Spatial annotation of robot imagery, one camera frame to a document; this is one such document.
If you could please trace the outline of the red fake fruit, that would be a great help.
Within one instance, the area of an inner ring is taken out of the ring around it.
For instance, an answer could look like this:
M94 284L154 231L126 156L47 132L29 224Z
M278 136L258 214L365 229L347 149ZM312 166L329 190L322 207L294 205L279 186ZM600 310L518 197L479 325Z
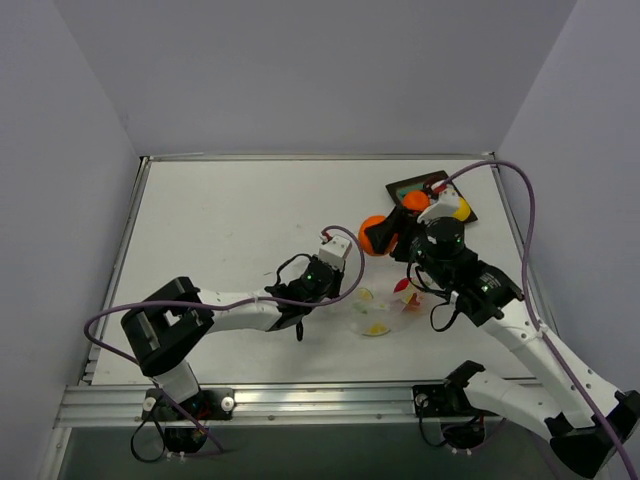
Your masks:
M417 289L409 279L401 279L394 287L393 305L401 313L420 313L425 300L425 294Z

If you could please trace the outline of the yellow fake fruit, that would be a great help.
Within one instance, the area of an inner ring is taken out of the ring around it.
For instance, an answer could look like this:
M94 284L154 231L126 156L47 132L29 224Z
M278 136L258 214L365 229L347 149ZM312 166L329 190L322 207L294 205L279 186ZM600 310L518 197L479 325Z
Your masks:
M459 206L453 213L453 217L461 222L467 222L472 213L471 207L468 202L463 198L459 198Z

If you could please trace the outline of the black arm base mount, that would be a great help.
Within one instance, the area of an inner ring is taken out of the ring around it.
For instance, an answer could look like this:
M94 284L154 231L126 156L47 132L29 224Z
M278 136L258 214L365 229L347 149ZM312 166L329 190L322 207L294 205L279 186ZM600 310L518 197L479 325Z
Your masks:
M199 422L230 420L236 407L234 392L227 389L204 389L184 400L180 406ZM146 391L140 418L151 413L160 422L186 421L187 418L163 395L160 389Z

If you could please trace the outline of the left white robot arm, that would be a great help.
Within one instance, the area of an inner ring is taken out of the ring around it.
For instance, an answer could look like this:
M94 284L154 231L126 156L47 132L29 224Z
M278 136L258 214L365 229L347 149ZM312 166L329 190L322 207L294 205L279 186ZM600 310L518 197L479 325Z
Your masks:
M141 372L167 394L165 405L179 419L194 417L202 405L200 386L186 356L207 334L251 329L275 332L289 327L303 339L302 319L313 305L339 296L346 260L318 253L300 277L281 281L229 311L153 306L124 315L121 326Z

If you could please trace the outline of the clear plastic bag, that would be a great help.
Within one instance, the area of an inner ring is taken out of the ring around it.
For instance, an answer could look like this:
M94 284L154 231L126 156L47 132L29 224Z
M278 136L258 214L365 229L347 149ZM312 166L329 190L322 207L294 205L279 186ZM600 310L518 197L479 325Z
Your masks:
M399 333L428 315L430 309L441 301L439 297L421 290L425 294L421 312L401 313L393 305L392 294L397 282L404 278L419 289L415 276L408 278L399 270L371 270L364 275L358 287L330 311L355 335L375 338Z

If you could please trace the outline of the orange fake fruit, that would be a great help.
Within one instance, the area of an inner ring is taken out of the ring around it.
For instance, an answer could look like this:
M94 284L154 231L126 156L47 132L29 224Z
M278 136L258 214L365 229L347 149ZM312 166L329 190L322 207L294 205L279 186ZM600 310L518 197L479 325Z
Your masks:
M402 205L413 212L423 212L431 204L430 197L421 190L408 192L402 200Z
M397 244L396 221L383 215L367 218L360 226L358 240L369 256L390 254Z

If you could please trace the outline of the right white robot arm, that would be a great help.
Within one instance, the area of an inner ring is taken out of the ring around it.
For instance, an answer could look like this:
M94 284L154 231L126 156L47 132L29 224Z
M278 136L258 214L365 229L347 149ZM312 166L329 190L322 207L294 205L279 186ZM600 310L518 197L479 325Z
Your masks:
M388 255L408 274L428 276L420 290L438 295L497 340L534 376L540 390L491 373L467 360L444 381L455 412L495 413L547 441L575 474L593 479L639 425L639 394L622 391L575 355L546 324L525 318L527 298L502 270L465 244L465 225L453 217L424 220L405 208L373 216L360 227L366 253Z

